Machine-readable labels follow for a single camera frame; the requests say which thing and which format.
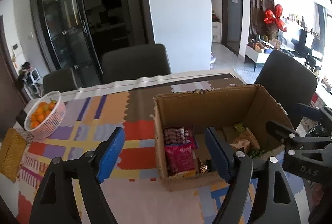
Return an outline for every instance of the fruit basket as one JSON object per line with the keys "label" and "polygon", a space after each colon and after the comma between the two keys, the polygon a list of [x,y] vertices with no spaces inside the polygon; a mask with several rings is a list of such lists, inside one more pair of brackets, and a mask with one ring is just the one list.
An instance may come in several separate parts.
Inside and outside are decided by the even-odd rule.
{"label": "fruit basket", "polygon": [[29,111],[24,128],[37,139],[50,136],[61,124],[66,107],[59,91],[51,91],[43,96]]}

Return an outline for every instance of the colorful patterned tablecloth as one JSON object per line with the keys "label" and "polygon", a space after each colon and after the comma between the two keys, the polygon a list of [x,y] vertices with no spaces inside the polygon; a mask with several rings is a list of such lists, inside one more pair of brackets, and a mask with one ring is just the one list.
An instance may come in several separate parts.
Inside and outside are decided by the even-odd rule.
{"label": "colorful patterned tablecloth", "polygon": [[[28,224],[34,197],[52,158],[79,158],[107,140],[119,126],[125,131],[126,141],[110,178],[101,184],[118,223],[212,223],[228,184],[222,182],[172,193],[162,186],[155,163],[152,98],[157,94],[240,84],[238,78],[223,74],[67,102],[66,116],[58,129],[47,139],[33,140],[22,158],[17,219]],[[302,179],[287,176],[295,198],[305,200]],[[82,223],[90,223],[77,179],[73,179],[73,186]],[[248,221],[255,188],[253,180],[240,224]]]}

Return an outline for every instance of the white plastic basket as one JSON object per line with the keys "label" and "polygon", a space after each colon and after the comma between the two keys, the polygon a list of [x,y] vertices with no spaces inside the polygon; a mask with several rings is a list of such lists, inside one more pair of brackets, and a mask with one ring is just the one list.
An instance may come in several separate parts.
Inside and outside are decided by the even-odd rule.
{"label": "white plastic basket", "polygon": [[[38,105],[41,102],[50,103],[51,100],[56,100],[57,103],[51,113],[45,118],[45,120],[36,128],[31,129],[31,115],[36,111]],[[29,111],[25,121],[24,128],[26,131],[30,132],[37,139],[44,139],[50,136],[57,127],[61,124],[64,116],[66,114],[66,107],[64,102],[61,100],[61,93],[59,91],[51,91],[43,96],[38,102],[34,104],[34,106]]]}

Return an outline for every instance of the blue gripper pad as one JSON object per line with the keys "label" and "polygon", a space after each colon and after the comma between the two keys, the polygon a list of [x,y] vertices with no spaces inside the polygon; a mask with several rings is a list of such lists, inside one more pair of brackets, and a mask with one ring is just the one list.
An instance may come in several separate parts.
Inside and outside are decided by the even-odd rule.
{"label": "blue gripper pad", "polygon": [[218,139],[213,127],[204,131],[204,140],[220,178],[230,183],[233,178],[234,150],[229,143]]}
{"label": "blue gripper pad", "polygon": [[99,184],[110,177],[117,158],[119,157],[123,145],[125,144],[125,131],[122,128],[118,128],[118,131],[113,133],[112,136],[114,137],[111,143],[99,161],[99,171],[96,176]]}

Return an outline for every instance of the dining table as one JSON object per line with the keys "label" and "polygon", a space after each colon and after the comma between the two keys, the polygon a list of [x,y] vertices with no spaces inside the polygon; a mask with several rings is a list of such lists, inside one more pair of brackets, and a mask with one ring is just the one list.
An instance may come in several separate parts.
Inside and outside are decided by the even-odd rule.
{"label": "dining table", "polygon": [[[153,97],[159,94],[242,85],[233,69],[191,71],[79,88],[61,94],[66,115],[45,139],[34,138],[21,159],[15,183],[0,174],[0,195],[20,224],[28,224],[43,175],[54,157],[79,158],[107,140],[116,127],[125,143],[102,192],[117,222],[144,224],[211,224],[227,194],[225,181],[196,189],[169,192],[159,179],[155,160]],[[38,100],[31,100],[26,113]],[[22,128],[18,123],[14,128]],[[283,160],[283,154],[277,156]],[[286,173],[302,223],[308,223],[308,199],[303,180]],[[257,180],[253,179],[240,224],[248,222]],[[90,223],[77,179],[73,179],[83,224]]]}

